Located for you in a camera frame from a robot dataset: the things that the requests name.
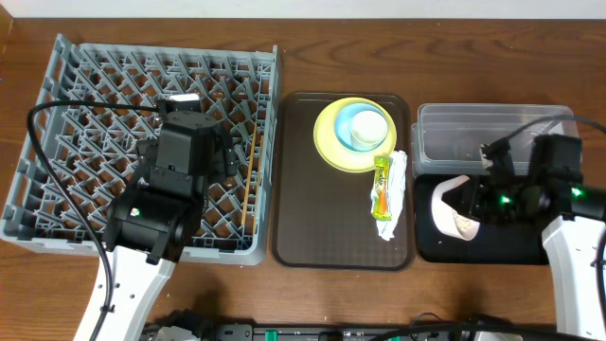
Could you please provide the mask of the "white bowl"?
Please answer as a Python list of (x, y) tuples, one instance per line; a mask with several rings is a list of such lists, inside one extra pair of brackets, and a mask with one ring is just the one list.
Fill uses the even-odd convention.
[(444, 235), (463, 241), (471, 241), (478, 233), (480, 223), (458, 214), (446, 204), (442, 195), (458, 188), (470, 180), (467, 175), (460, 175), (438, 184), (432, 194), (431, 215), (436, 228)]

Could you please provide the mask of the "white napkin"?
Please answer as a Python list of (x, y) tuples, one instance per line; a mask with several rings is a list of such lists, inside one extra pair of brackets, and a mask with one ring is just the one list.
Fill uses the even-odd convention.
[(387, 199), (391, 219), (389, 221), (377, 221), (376, 223), (379, 236), (385, 241), (390, 241), (394, 238), (394, 231), (402, 215), (407, 167), (407, 155), (405, 152), (393, 151), (389, 158), (390, 171)]

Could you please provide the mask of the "yellow green snack wrapper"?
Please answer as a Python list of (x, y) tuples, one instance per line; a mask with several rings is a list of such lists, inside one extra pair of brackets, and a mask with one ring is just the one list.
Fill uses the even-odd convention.
[(371, 190), (371, 215), (377, 221), (390, 221), (391, 213), (388, 201), (390, 158), (388, 156), (375, 156), (374, 166), (375, 173), (373, 188)]

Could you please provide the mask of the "white cup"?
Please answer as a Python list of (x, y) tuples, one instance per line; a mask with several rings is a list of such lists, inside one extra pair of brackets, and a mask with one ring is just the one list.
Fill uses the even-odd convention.
[(370, 151), (377, 148), (386, 139), (387, 133), (387, 121), (377, 112), (363, 111), (351, 119), (351, 144), (355, 150)]

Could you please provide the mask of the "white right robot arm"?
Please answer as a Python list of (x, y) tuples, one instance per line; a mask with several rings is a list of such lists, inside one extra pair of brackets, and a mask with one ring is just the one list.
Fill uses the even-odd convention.
[(460, 176), (442, 201), (480, 224), (539, 231), (553, 278), (558, 331), (604, 339), (605, 192), (582, 183), (580, 139), (537, 136), (526, 176), (513, 172), (507, 139), (481, 151), (489, 177)]

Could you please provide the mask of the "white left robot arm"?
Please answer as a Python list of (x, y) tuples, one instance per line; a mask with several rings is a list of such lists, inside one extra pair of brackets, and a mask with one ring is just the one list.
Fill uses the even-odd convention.
[(160, 135), (136, 144), (138, 164), (110, 203), (102, 239), (107, 265), (76, 332), (78, 340), (136, 340), (184, 248), (200, 229), (208, 188), (235, 174), (229, 132), (214, 117), (174, 111)]

